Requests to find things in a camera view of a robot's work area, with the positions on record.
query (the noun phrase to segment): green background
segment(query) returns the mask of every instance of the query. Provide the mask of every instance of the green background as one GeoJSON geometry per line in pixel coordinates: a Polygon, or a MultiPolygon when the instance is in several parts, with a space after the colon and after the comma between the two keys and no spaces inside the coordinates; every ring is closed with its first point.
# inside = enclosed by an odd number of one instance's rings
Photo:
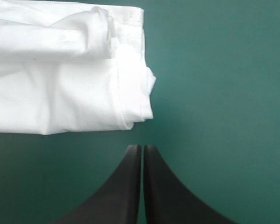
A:
{"type": "Polygon", "coordinates": [[[129,144],[157,145],[181,181],[232,220],[280,224],[280,0],[85,2],[145,10],[154,119],[131,131],[0,133],[0,224],[73,209],[129,144]]]}

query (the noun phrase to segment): black plastic piece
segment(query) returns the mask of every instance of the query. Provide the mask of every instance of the black plastic piece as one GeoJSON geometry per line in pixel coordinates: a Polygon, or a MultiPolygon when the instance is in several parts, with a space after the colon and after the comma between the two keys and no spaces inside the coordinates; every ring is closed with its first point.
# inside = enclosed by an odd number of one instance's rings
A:
{"type": "Polygon", "coordinates": [[[136,224],[141,180],[141,146],[128,146],[108,180],[55,224],[136,224]]]}
{"type": "Polygon", "coordinates": [[[144,200],[148,224],[234,224],[191,193],[155,146],[144,147],[144,200]]]}

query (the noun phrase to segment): white towel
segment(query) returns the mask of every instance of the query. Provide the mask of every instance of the white towel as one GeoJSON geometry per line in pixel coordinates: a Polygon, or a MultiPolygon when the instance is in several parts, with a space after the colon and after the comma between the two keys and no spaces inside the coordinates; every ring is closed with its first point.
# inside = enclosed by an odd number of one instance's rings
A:
{"type": "Polygon", "coordinates": [[[0,132],[128,130],[154,82],[142,9],[0,0],[0,132]]]}

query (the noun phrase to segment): folded white fabric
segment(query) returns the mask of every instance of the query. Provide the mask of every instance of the folded white fabric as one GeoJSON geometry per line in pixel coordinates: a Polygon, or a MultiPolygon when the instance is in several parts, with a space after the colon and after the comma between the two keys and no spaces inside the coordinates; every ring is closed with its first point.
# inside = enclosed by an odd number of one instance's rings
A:
{"type": "Polygon", "coordinates": [[[0,132],[128,130],[154,82],[142,9],[0,0],[0,132]]]}

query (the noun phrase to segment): black object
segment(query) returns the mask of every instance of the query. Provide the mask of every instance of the black object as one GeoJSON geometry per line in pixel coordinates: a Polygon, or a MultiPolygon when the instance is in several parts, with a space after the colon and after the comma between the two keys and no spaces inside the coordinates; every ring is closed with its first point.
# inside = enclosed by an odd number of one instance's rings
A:
{"type": "Polygon", "coordinates": [[[148,224],[234,224],[191,193],[150,145],[144,147],[144,200],[148,224]]]}
{"type": "Polygon", "coordinates": [[[136,224],[140,196],[141,146],[128,146],[109,179],[55,224],[136,224]]]}

